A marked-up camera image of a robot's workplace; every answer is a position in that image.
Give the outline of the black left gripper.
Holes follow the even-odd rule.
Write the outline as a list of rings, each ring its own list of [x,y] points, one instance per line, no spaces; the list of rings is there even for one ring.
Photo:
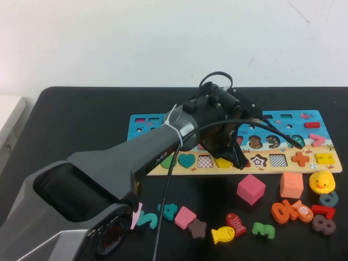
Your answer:
[[[204,83],[194,98],[182,105],[182,113],[192,122],[193,130],[184,136],[185,143],[203,146],[215,158],[231,162],[243,170],[249,164],[237,143],[243,118],[240,101],[214,83]]]

